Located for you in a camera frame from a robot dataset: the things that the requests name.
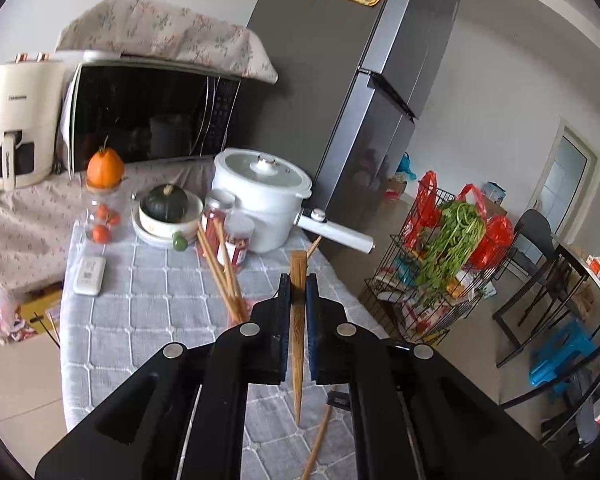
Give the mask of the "wooden chopstick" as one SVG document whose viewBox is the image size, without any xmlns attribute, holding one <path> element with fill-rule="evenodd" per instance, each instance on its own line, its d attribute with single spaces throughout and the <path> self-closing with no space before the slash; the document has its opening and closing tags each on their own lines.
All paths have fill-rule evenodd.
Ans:
<svg viewBox="0 0 600 480">
<path fill-rule="evenodd" d="M 224 271 L 225 278 L 227 281 L 227 287 L 230 289 L 230 292 L 236 297 L 236 299 L 240 301 L 240 304 L 242 305 L 242 316 L 244 317 L 244 320 L 242 321 L 242 323 L 245 323 L 248 318 L 247 310 L 244 305 L 244 302 L 242 301 L 242 294 L 240 292 L 238 292 L 237 278 L 236 278 L 234 269 L 232 267 L 232 264 L 230 263 L 230 257 L 228 256 L 228 252 L 226 249 L 223 223 L 221 222 L 221 220 L 219 218 L 215 218 L 213 220 L 213 224 L 214 224 L 216 236 L 219 239 L 220 254 L 223 257 L 222 267 L 223 267 L 223 271 Z"/>
<path fill-rule="evenodd" d="M 321 446 L 328 428 L 330 416 L 332 416 L 332 406 L 327 404 L 320 428 L 318 428 L 317 435 L 312 446 L 311 453 L 306 461 L 304 471 L 302 472 L 301 480 L 309 480 L 311 477 L 312 471 L 317 462 L 318 454 L 320 454 L 321 451 Z"/>
<path fill-rule="evenodd" d="M 313 243 L 310 245 L 310 247 L 306 250 L 306 260 L 309 260 L 309 258 L 311 258 L 311 256 L 314 254 L 314 252 L 317 250 L 318 245 L 321 243 L 321 240 L 323 239 L 323 237 L 321 235 L 319 235 L 314 241 Z"/>
<path fill-rule="evenodd" d="M 306 322 L 306 252 L 295 250 L 290 255 L 291 307 L 290 348 L 291 379 L 294 392 L 294 421 L 300 424 L 303 389 L 304 322 Z"/>
<path fill-rule="evenodd" d="M 239 324 L 244 320 L 244 317 L 242 316 L 242 305 L 227 287 L 225 274 L 221 269 L 218 260 L 216 260 L 215 255 L 212 254 L 211 246 L 203 229 L 198 228 L 197 237 L 199 245 L 204 250 L 204 258 L 206 259 L 208 266 L 211 270 L 211 274 L 215 281 L 215 285 L 218 288 L 218 291 L 220 292 L 225 307 L 227 308 L 228 316 L 230 317 L 230 320 L 232 322 L 234 322 L 235 324 Z"/>
</svg>

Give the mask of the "grey quilted table cloth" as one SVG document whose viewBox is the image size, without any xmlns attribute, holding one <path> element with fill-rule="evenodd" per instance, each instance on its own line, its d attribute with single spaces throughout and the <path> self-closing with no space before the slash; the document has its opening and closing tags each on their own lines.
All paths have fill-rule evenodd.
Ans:
<svg viewBox="0 0 600 480">
<path fill-rule="evenodd" d="M 227 328 L 227 313 L 208 269 L 193 249 L 155 248 L 131 228 L 109 245 L 93 243 L 75 224 L 60 306 L 60 369 L 66 426 L 73 429 L 169 342 L 198 347 Z M 95 297 L 73 292 L 78 263 L 102 256 L 106 269 Z M 292 385 L 248 390 L 242 478 L 298 479 L 326 410 L 326 388 L 303 379 L 300 424 Z M 313 479 L 356 476 L 350 413 L 332 411 Z"/>
</svg>

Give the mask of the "wooden chopstick in holder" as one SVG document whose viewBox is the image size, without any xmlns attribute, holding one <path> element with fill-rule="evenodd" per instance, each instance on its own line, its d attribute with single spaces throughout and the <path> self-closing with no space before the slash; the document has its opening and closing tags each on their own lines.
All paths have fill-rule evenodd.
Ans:
<svg viewBox="0 0 600 480">
<path fill-rule="evenodd" d="M 232 322 L 234 322 L 235 324 L 239 324 L 244 320 L 244 317 L 242 316 L 242 305 L 227 287 L 225 274 L 221 269 L 218 260 L 216 260 L 215 255 L 212 254 L 211 246 L 203 229 L 198 228 L 197 237 L 199 245 L 204 250 L 204 258 L 206 259 L 208 266 L 211 270 L 211 274 L 215 281 L 215 285 L 218 288 L 218 291 L 220 292 L 225 307 L 227 308 L 228 316 L 230 317 L 230 320 Z"/>
<path fill-rule="evenodd" d="M 223 257 L 222 267 L 223 267 L 223 271 L 224 271 L 225 278 L 227 281 L 227 287 L 230 289 L 230 292 L 236 297 L 236 299 L 240 301 L 240 304 L 242 305 L 242 316 L 244 317 L 244 320 L 242 321 L 242 323 L 245 323 L 248 318 L 247 310 L 244 305 L 244 302 L 242 301 L 242 294 L 240 292 L 238 292 L 237 278 L 236 278 L 234 269 L 232 267 L 232 264 L 230 263 L 230 257 L 228 256 L 228 252 L 226 249 L 223 223 L 221 222 L 221 220 L 219 218 L 215 218 L 213 220 L 213 224 L 214 224 L 216 236 L 219 239 L 220 254 Z"/>
<path fill-rule="evenodd" d="M 311 258 L 311 256 L 314 254 L 314 252 L 317 250 L 318 245 L 321 243 L 321 240 L 323 239 L 323 237 L 321 235 L 319 235 L 314 241 L 313 243 L 310 245 L 310 247 L 306 250 L 306 260 L 309 260 L 309 258 Z"/>
</svg>

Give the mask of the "white remote control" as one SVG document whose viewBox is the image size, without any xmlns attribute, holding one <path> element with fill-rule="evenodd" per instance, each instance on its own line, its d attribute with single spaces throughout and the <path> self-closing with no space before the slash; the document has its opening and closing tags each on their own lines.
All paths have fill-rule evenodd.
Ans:
<svg viewBox="0 0 600 480">
<path fill-rule="evenodd" d="M 73 281 L 73 292 L 80 296 L 95 297 L 102 288 L 106 259 L 102 256 L 84 256 L 78 263 Z"/>
</svg>

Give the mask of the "blue plastic stool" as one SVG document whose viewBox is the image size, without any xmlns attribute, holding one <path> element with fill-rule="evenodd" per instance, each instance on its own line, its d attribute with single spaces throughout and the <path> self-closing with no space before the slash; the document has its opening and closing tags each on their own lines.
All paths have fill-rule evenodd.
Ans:
<svg viewBox="0 0 600 480">
<path fill-rule="evenodd" d="M 564 374 L 578 359 L 589 356 L 595 344 L 579 320 L 571 320 L 532 353 L 529 382 L 533 388 Z"/>
</svg>

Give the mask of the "black metal chair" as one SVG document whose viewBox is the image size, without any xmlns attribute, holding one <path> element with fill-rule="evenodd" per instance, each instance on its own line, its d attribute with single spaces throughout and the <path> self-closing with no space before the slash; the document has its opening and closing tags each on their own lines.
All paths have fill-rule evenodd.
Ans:
<svg viewBox="0 0 600 480">
<path fill-rule="evenodd" d="M 577 278 L 576 284 L 569 285 L 569 280 L 573 274 L 573 267 L 570 266 L 568 259 L 555 245 L 553 232 L 547 218 L 535 209 L 528 209 L 517 221 L 514 234 L 515 242 L 523 238 L 540 252 L 541 258 L 539 263 L 533 263 L 521 249 L 513 247 L 510 250 L 512 255 L 509 260 L 526 271 L 529 274 L 529 278 L 492 315 L 492 320 L 501 329 L 513 347 L 509 354 L 506 354 L 506 356 L 503 356 L 496 362 L 497 368 L 501 368 L 512 359 L 515 359 L 544 330 L 555 327 L 568 315 L 577 320 L 582 320 L 582 316 L 574 301 L 574 290 L 583 283 L 583 280 L 582 278 Z M 531 292 L 532 289 L 536 290 L 536 294 L 531 304 L 526 307 L 526 310 L 521 315 L 517 326 L 520 327 L 524 324 L 532 310 L 545 298 L 547 298 L 548 306 L 536 321 L 535 326 L 532 327 L 530 335 L 524 341 L 521 341 L 506 323 L 505 315 L 528 292 Z"/>
</svg>

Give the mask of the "green leafy vegetables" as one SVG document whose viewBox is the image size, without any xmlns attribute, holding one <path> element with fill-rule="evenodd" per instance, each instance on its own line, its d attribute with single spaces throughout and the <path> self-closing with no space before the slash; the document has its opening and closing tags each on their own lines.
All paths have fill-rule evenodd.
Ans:
<svg viewBox="0 0 600 480">
<path fill-rule="evenodd" d="M 422 259 L 417 286 L 445 290 L 486 232 L 486 213 L 475 204 L 451 200 L 441 208 L 440 229 Z"/>
</svg>

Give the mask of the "red plastic bag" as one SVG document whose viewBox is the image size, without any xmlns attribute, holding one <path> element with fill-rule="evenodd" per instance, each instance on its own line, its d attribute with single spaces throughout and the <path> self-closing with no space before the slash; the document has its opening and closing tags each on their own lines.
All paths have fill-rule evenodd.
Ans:
<svg viewBox="0 0 600 480">
<path fill-rule="evenodd" d="M 476 205 L 478 211 L 486 213 L 486 232 L 468 262 L 475 270 L 495 269 L 513 243 L 513 223 L 507 218 L 507 211 L 484 196 L 475 185 L 466 185 L 457 198 L 466 200 L 468 196 L 471 196 L 469 201 Z"/>
</svg>

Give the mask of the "small red tomato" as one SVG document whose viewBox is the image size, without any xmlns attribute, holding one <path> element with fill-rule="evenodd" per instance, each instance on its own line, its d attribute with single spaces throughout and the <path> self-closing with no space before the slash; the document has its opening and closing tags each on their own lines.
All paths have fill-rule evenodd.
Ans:
<svg viewBox="0 0 600 480">
<path fill-rule="evenodd" d="M 120 214 L 104 203 L 99 203 L 97 205 L 95 210 L 95 218 L 99 223 L 108 226 L 108 228 L 117 226 L 121 221 Z"/>
<path fill-rule="evenodd" d="M 92 241 L 96 244 L 108 244 L 111 242 L 111 232 L 106 224 L 95 224 L 91 230 Z"/>
</svg>

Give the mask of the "red labelled glass jar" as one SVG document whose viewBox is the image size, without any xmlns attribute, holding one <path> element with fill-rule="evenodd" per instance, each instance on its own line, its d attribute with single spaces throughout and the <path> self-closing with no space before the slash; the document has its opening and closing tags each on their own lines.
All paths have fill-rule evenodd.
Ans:
<svg viewBox="0 0 600 480">
<path fill-rule="evenodd" d="M 200 220 L 200 228 L 207 237 L 211 255 L 218 254 L 220 246 L 216 225 L 223 225 L 226 215 L 234 208 L 235 196 L 222 188 L 212 188 L 204 199 L 204 211 Z"/>
</svg>

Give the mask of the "orange citrus fruit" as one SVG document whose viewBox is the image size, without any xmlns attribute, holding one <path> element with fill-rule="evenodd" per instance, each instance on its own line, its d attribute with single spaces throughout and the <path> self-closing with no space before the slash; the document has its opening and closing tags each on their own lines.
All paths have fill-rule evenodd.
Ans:
<svg viewBox="0 0 600 480">
<path fill-rule="evenodd" d="M 87 165 L 86 183 L 92 188 L 108 190 L 118 186 L 124 175 L 124 162 L 118 153 L 107 145 L 102 146 L 92 156 Z"/>
</svg>

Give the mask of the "black microwave oven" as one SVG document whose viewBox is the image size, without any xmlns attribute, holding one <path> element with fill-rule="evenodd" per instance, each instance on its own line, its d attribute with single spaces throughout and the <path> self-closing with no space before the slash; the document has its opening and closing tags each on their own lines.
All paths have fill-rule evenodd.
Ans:
<svg viewBox="0 0 600 480">
<path fill-rule="evenodd" d="M 182 63 L 92 58 L 69 80 L 58 133 L 58 158 L 72 174 L 100 148 L 122 162 L 218 154 L 240 80 Z"/>
</svg>

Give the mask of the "grey refrigerator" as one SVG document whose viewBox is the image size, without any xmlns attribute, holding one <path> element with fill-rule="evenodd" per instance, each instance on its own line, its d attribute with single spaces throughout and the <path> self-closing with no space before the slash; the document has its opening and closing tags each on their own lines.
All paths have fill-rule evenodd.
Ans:
<svg viewBox="0 0 600 480">
<path fill-rule="evenodd" d="M 245 82 L 228 143 L 311 179 L 304 210 L 367 228 L 414 133 L 460 0 L 258 0 L 249 20 L 276 69 Z"/>
</svg>

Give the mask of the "white air fryer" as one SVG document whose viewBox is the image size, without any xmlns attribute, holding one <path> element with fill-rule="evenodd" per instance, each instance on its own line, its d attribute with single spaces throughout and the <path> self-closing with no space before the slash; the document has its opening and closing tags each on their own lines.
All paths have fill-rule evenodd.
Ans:
<svg viewBox="0 0 600 480">
<path fill-rule="evenodd" d="M 64 62 L 48 53 L 19 53 L 0 65 L 0 191 L 52 172 L 64 78 Z"/>
</svg>

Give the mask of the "floral cloth cover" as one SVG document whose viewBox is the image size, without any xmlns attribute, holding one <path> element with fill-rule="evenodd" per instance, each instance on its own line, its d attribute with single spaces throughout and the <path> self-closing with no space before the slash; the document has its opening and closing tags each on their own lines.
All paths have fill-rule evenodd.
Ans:
<svg viewBox="0 0 600 480">
<path fill-rule="evenodd" d="M 252 30 L 159 0 L 102 0 L 61 31 L 55 49 L 160 58 L 267 84 L 278 81 Z"/>
</svg>

